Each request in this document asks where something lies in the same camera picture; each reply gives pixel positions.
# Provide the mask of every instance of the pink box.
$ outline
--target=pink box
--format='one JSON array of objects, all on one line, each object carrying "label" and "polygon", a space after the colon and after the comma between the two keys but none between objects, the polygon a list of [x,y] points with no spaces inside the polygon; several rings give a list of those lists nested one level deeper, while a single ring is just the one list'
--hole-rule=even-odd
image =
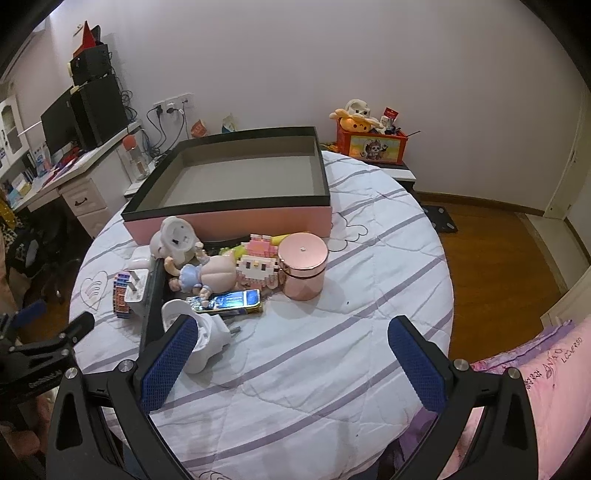
[{"label": "pink box", "polygon": [[138,245],[172,215],[203,242],[253,232],[329,236],[332,208],[316,130],[266,128],[179,143],[122,212]]}]

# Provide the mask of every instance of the rose gold container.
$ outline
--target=rose gold container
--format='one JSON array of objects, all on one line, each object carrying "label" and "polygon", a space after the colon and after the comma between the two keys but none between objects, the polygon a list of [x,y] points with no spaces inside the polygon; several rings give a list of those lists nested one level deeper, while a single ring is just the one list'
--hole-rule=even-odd
[{"label": "rose gold container", "polygon": [[319,236],[294,233],[279,244],[279,278],[283,293],[292,300],[310,300],[320,294],[329,250]]}]

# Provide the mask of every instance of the blue gripper pad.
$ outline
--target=blue gripper pad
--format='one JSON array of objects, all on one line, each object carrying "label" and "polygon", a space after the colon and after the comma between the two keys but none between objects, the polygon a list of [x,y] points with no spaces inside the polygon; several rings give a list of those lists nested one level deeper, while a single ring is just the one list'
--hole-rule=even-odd
[{"label": "blue gripper pad", "polygon": [[198,338],[197,322],[186,316],[184,323],[162,348],[161,353],[141,380],[140,402],[144,412],[149,413],[162,407],[197,344]]},{"label": "blue gripper pad", "polygon": [[425,351],[426,347],[436,345],[427,342],[403,316],[390,320],[388,344],[423,406],[429,411],[441,413],[447,403],[446,382]]},{"label": "blue gripper pad", "polygon": [[21,328],[38,319],[47,311],[47,304],[43,300],[37,300],[31,303],[28,307],[22,309],[12,320],[10,326],[12,328]]}]

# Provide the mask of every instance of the white wall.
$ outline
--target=white wall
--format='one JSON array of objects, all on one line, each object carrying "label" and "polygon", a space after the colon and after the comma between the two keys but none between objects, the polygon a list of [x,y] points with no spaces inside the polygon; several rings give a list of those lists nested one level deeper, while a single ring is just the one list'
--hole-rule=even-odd
[{"label": "white wall", "polygon": [[212,132],[232,112],[241,129],[312,124],[333,140],[328,114],[361,98],[423,131],[405,156],[417,189],[538,209],[566,163],[584,88],[518,0],[65,0],[17,66],[25,126],[68,87],[86,19],[108,36],[142,115],[193,92],[191,120]]},{"label": "white wall", "polygon": [[587,251],[591,252],[591,170],[567,217],[587,247]]}]

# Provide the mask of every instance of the black speaker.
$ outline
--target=black speaker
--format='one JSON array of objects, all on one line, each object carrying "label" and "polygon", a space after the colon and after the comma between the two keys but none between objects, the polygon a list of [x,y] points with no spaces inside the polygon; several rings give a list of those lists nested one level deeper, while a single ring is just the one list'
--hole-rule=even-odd
[{"label": "black speaker", "polygon": [[127,127],[127,115],[113,74],[78,87],[69,101],[84,150],[101,146]]},{"label": "black speaker", "polygon": [[111,72],[111,59],[109,58],[109,47],[97,45],[86,48],[70,61],[74,85],[83,85],[86,82],[101,78]]}]

